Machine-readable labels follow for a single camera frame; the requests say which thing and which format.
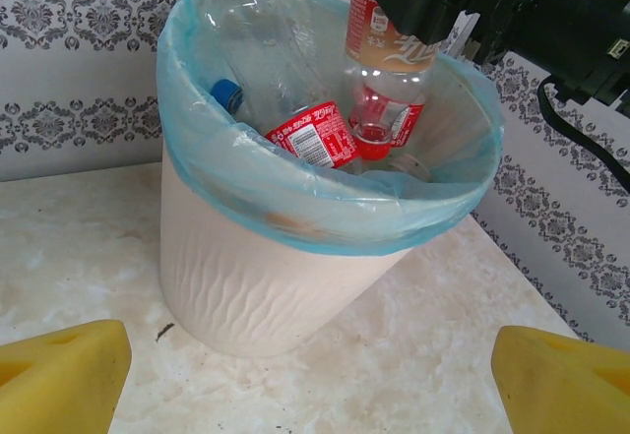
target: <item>white trash can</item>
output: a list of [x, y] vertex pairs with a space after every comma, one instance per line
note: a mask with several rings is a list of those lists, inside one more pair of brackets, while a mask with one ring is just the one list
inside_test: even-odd
[[160, 283], [193, 337], [231, 355], [297, 347], [409, 250], [380, 257], [311, 254], [229, 220], [178, 177], [164, 148]]

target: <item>crushed plastic bottle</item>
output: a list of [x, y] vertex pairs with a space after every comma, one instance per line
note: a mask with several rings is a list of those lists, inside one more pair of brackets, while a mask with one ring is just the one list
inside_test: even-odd
[[425, 103], [423, 94], [439, 43], [401, 35], [376, 0], [350, 0], [346, 88], [357, 146], [367, 160], [403, 147]]
[[209, 0], [206, 11], [246, 92], [244, 122], [313, 165], [340, 168], [359, 157], [339, 108], [297, 46], [282, 0]]

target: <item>white countertop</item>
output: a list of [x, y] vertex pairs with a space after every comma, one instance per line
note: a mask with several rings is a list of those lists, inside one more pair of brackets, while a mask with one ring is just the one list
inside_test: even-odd
[[468, 217], [299, 349], [221, 355], [162, 300], [159, 178], [150, 164], [0, 183], [0, 343], [122, 320], [133, 362], [112, 434], [509, 433], [499, 328], [573, 336]]

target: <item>trash bag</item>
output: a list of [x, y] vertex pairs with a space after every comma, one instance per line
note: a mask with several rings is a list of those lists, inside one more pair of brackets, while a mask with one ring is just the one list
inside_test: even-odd
[[[300, 49], [347, 112], [340, 65], [348, 4], [284, 1]], [[173, 166], [210, 206], [293, 248], [366, 256], [423, 244], [480, 201], [499, 164], [503, 122], [496, 88], [473, 67], [443, 55], [432, 67], [426, 105], [404, 150], [432, 182], [312, 166], [236, 123], [209, 94], [233, 75], [207, 25], [208, 2], [180, 0], [172, 9], [157, 46], [157, 96]]]

